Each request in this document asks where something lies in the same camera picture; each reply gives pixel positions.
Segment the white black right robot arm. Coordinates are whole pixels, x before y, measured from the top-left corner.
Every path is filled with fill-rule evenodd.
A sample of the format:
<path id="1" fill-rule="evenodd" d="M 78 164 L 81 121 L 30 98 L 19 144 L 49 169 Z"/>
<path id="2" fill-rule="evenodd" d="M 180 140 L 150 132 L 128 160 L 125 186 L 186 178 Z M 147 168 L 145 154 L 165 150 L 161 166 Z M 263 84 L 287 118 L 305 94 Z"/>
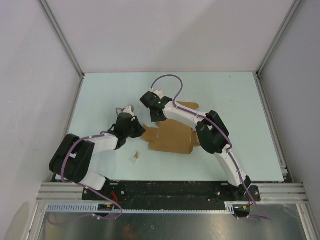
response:
<path id="1" fill-rule="evenodd" d="M 242 201 L 249 194 L 250 177 L 241 169 L 232 152 L 229 131 L 217 112 L 199 112 L 164 96 L 161 90 L 148 91 L 140 102 L 150 111 L 152 122 L 174 120 L 195 130 L 200 146 L 213 154 L 224 170 L 231 196 Z"/>

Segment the brown cardboard box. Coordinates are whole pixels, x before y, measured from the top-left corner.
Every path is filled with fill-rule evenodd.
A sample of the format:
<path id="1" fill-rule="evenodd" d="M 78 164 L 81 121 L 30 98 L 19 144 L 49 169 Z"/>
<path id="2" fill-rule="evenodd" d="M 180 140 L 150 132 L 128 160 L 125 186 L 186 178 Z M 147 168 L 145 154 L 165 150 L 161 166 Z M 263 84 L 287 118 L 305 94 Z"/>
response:
<path id="1" fill-rule="evenodd" d="M 199 147 L 200 142 L 196 132 L 196 125 L 200 119 L 193 115 L 199 105 L 194 102 L 172 101 L 165 105 L 163 110 L 166 119 L 156 122 L 155 127 L 143 125 L 145 133 L 142 140 L 148 143 L 148 148 L 153 151 L 191 154 L 194 147 Z"/>

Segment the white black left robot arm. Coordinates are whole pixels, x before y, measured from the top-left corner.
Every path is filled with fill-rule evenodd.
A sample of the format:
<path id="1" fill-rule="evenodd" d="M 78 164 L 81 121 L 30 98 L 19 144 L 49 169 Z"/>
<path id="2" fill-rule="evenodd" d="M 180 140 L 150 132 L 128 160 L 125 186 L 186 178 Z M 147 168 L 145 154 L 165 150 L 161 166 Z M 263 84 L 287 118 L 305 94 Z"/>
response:
<path id="1" fill-rule="evenodd" d="M 118 150 L 128 138 L 139 138 L 145 132 L 136 115 L 122 112 L 117 116 L 116 123 L 101 134 L 83 138 L 67 134 L 53 155 L 49 170 L 59 175 L 61 181 L 91 188 L 98 199 L 105 200 L 110 196 L 111 188 L 105 184 L 106 177 L 90 170 L 92 156 Z"/>

